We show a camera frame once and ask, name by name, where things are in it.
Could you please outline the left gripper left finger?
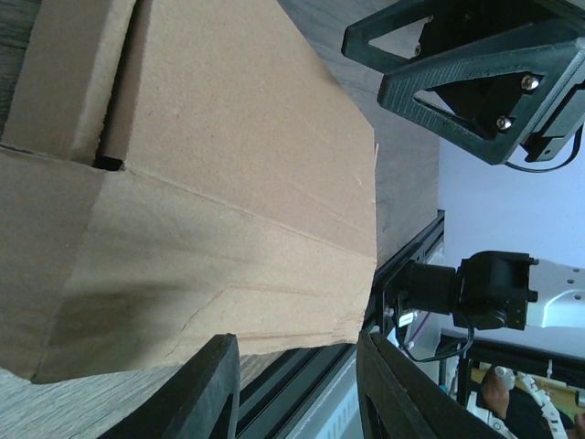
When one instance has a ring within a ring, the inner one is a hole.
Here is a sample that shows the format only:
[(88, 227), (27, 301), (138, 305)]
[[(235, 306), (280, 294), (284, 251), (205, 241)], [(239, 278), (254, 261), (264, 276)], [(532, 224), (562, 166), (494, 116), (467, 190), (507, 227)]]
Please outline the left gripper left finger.
[(234, 438), (240, 393), (239, 345), (212, 337), (175, 375), (103, 438)]

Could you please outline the cardboard box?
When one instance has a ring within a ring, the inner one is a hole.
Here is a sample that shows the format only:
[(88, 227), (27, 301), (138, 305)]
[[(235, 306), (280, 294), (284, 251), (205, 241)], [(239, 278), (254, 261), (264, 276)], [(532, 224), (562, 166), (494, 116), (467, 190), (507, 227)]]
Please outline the cardboard box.
[(44, 1), (1, 138), (1, 365), (353, 343), (375, 139), (275, 1)]

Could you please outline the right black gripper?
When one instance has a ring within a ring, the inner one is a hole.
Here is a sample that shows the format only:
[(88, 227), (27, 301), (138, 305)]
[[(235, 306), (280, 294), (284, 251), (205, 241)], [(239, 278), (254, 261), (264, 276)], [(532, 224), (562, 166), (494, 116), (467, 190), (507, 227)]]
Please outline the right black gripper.
[[(342, 54), (389, 73), (380, 106), (490, 165), (518, 147), (528, 163), (550, 161), (568, 140), (576, 157), (584, 125), (584, 4), (443, 1), (438, 8), (438, 1), (402, 0), (346, 28)], [(407, 65), (370, 44), (433, 13), (420, 36), (426, 59)]]

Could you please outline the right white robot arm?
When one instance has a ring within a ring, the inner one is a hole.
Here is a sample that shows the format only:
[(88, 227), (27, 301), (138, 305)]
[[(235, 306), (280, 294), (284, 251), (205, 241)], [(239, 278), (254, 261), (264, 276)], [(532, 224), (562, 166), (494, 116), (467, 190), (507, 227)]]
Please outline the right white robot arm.
[[(399, 1), (349, 25), (342, 53), (380, 72), (381, 108), (492, 166), (526, 152), (528, 173), (579, 146), (584, 8), (570, 1)], [(545, 265), (479, 252), (457, 269), (412, 264), (394, 308), (471, 331), (543, 327)]]

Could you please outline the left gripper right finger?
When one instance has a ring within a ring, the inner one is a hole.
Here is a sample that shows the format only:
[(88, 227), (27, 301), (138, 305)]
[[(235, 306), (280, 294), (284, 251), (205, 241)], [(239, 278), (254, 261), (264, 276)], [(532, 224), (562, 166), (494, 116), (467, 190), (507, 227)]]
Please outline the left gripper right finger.
[(383, 335), (361, 331), (356, 382), (366, 438), (500, 438)]

